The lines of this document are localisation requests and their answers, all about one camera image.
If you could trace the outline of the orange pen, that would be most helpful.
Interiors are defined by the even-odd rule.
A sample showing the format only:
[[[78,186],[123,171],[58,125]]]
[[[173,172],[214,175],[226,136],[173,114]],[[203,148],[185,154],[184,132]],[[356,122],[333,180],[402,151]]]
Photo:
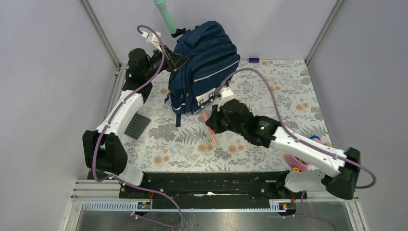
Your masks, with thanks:
[[[208,120],[208,116],[207,116],[206,112],[202,111],[202,115],[203,115],[203,118],[204,118],[204,122],[206,123],[207,120]],[[211,138],[212,138],[212,141],[213,141],[214,145],[217,146],[217,140],[215,138],[213,130],[209,126],[207,126],[207,128],[208,128],[208,130],[210,132],[210,135],[211,135]]]

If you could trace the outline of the navy blue backpack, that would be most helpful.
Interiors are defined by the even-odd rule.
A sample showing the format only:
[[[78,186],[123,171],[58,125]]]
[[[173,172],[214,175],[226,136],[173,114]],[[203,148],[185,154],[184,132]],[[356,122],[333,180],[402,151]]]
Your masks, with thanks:
[[[237,70],[240,55],[236,46],[217,21],[207,21],[187,30],[178,40],[174,52],[188,61],[168,81],[176,127],[183,114],[196,114],[211,103],[219,86],[228,85],[230,74]]]

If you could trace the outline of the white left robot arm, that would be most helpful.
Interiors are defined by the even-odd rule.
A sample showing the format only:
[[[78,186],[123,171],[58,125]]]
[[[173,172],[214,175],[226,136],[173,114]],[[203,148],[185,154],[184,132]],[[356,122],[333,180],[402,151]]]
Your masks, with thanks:
[[[131,184],[131,192],[138,198],[149,193],[149,185],[143,181],[143,172],[128,162],[122,138],[137,111],[143,106],[153,88],[149,79],[162,71],[175,72],[188,57],[176,54],[168,47],[154,50],[149,56],[144,49],[136,48],[128,54],[128,69],[121,94],[114,109],[95,130],[87,130],[82,136],[86,166],[116,176]]]

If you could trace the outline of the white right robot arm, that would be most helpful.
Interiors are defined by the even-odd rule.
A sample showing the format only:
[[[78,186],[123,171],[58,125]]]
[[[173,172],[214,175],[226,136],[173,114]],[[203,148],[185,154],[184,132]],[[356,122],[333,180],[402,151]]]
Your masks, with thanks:
[[[317,167],[311,172],[288,173],[276,185],[276,192],[282,198],[301,191],[320,190],[344,200],[354,197],[360,173],[360,151],[355,148],[344,151],[302,137],[275,119],[253,115],[236,99],[222,106],[214,105],[205,124],[216,134],[231,131],[253,145],[288,153]]]

